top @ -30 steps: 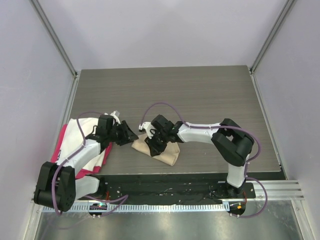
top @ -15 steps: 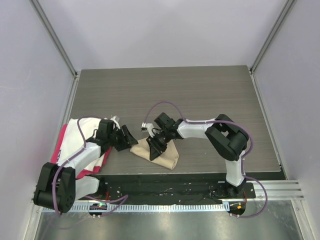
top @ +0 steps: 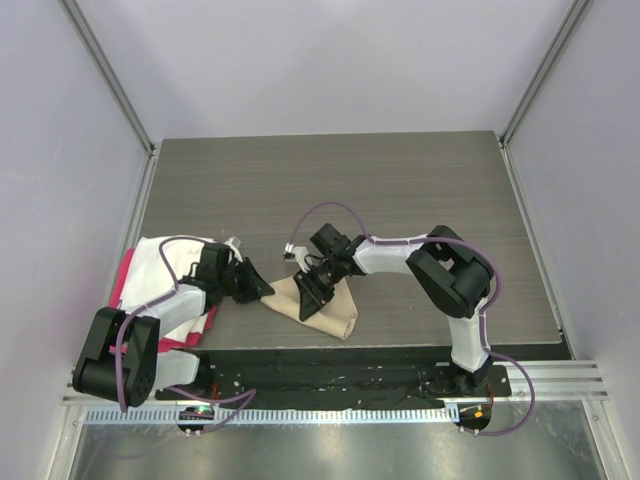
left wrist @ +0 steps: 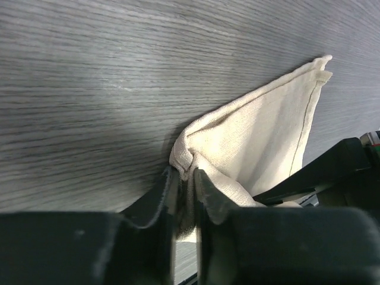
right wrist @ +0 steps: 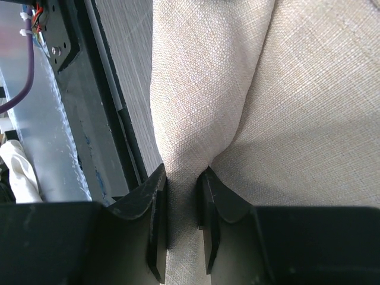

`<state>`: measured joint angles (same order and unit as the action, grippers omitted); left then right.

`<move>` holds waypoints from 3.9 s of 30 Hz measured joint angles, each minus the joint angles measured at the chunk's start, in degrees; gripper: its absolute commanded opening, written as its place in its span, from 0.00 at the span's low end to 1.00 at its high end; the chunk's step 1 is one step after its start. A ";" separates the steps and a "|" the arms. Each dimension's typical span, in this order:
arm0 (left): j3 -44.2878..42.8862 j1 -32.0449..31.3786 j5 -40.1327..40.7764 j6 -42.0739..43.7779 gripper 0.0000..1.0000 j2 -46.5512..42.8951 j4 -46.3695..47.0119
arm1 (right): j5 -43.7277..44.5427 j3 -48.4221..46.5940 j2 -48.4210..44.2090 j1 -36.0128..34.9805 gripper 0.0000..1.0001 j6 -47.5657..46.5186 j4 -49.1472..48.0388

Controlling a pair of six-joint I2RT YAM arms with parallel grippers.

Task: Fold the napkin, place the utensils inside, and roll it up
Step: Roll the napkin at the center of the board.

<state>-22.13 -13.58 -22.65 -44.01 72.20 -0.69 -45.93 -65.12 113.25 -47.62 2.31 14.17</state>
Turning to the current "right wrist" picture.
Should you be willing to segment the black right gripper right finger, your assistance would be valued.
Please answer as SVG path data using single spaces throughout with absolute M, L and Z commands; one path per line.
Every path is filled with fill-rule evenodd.
M 212 169 L 197 180 L 213 284 L 378 284 L 379 210 L 252 205 Z

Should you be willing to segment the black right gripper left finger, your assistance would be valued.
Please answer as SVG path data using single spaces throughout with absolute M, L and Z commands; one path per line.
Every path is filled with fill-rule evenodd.
M 163 284 L 166 172 L 98 202 L 1 204 L 2 284 Z

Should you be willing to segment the beige cloth napkin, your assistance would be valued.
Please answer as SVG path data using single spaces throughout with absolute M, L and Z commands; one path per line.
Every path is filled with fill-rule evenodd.
M 378 1 L 154 1 L 167 284 L 210 284 L 195 184 L 256 205 L 379 206 Z

